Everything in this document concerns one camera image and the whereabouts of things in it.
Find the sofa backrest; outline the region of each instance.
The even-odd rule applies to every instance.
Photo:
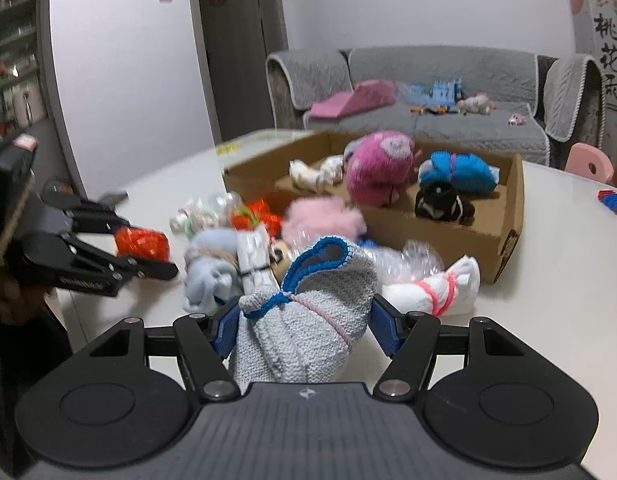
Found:
[[[349,54],[353,85],[389,79],[432,86],[463,79],[465,96],[487,94],[494,101],[538,104],[537,56],[530,52],[473,46],[418,45],[354,48]]]

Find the human hand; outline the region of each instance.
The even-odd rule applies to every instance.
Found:
[[[0,269],[0,321],[22,325],[37,316],[44,305],[43,286],[22,287],[6,268]]]

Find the pink fluffy cloth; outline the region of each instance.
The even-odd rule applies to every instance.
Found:
[[[357,203],[390,205],[406,190],[414,165],[412,139],[400,132],[370,134],[349,159],[346,187]]]
[[[299,198],[288,207],[282,222],[282,239],[291,245],[306,235],[310,241],[342,236],[355,242],[365,232],[366,223],[359,210],[346,207],[344,200],[335,196]]]

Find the gray sofa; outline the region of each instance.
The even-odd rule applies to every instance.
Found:
[[[278,128],[397,130],[416,139],[520,153],[525,160],[561,169],[575,142],[602,147],[601,72],[583,55],[558,60],[513,50],[432,45],[295,50],[271,54],[267,74]],[[350,91],[363,80],[431,85],[459,76],[465,96],[485,92],[497,103],[490,116],[418,114],[400,101],[339,121],[308,115],[313,102]],[[514,112],[525,115],[527,124],[509,126]]]

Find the round table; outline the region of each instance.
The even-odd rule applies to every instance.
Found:
[[[167,233],[173,260],[183,269],[187,240],[170,234],[169,216],[189,198],[223,190],[225,160],[234,162],[303,134],[261,134],[219,162],[214,150],[194,155],[129,184],[130,200],[118,212],[134,225]],[[591,393],[599,428],[583,465],[601,480],[617,480],[617,216],[597,201],[598,190],[608,186],[535,164],[524,163],[524,172],[521,239],[498,282],[482,285],[472,315],[491,317]],[[96,243],[113,250],[110,239]],[[170,325],[185,314],[182,278],[134,280],[116,299],[61,292],[60,300],[64,312],[74,309],[90,341],[128,316],[143,318],[146,326]],[[444,322],[467,325],[470,317]],[[342,380],[373,387],[387,363],[368,331]],[[438,359],[433,381],[462,363],[462,358]],[[181,381],[174,358],[152,359],[151,366]]]

